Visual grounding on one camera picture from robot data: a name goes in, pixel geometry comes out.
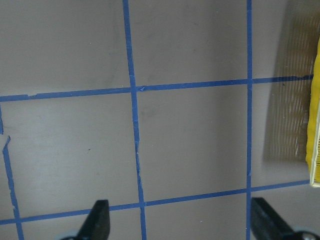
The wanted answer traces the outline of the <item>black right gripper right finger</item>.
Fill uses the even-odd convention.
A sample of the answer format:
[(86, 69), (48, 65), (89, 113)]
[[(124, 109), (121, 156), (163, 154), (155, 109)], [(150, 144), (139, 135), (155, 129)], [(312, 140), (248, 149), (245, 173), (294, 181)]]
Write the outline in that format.
[(257, 240), (294, 239), (294, 230), (263, 197), (253, 197), (250, 210), (250, 228)]

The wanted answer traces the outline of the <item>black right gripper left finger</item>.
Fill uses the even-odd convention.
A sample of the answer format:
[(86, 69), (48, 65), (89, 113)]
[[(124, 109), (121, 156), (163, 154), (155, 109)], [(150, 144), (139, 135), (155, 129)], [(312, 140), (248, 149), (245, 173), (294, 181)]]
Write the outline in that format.
[(108, 200), (97, 200), (76, 235), (77, 240), (107, 240), (110, 235)]

